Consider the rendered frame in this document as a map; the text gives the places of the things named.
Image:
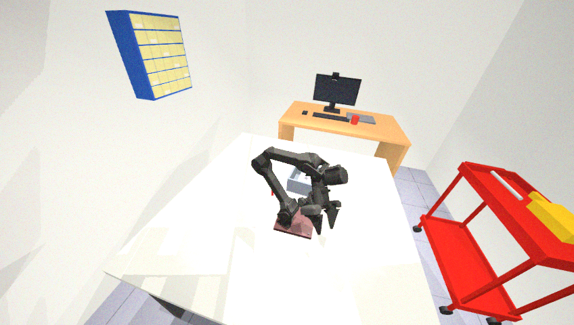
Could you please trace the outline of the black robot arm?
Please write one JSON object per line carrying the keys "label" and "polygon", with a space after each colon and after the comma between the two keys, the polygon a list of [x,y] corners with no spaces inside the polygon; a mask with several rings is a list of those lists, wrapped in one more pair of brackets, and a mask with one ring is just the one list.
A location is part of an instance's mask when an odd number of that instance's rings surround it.
{"label": "black robot arm", "polygon": [[301,197],[297,199],[298,202],[295,198],[289,197],[275,176],[270,159],[293,165],[299,171],[306,173],[306,177],[311,177],[312,188],[343,185],[349,180],[347,170],[341,164],[329,167],[330,163],[314,152],[296,153],[270,146],[252,159],[251,167],[257,174],[264,177],[280,203],[280,211],[277,214],[280,218],[278,224],[287,228],[290,228],[299,207],[313,205],[313,195],[309,192],[307,198]]}

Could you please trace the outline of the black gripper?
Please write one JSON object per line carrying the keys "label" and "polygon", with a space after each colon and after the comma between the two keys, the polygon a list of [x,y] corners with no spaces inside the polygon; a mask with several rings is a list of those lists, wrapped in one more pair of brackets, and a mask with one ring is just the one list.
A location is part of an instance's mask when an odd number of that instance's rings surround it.
{"label": "black gripper", "polygon": [[338,211],[340,210],[337,208],[342,206],[339,200],[330,200],[329,192],[331,192],[331,189],[328,189],[328,187],[312,188],[310,194],[313,195],[313,205],[301,207],[301,215],[310,218],[317,235],[321,235],[324,218],[324,214],[320,214],[322,210],[327,214],[329,228],[333,230]]}

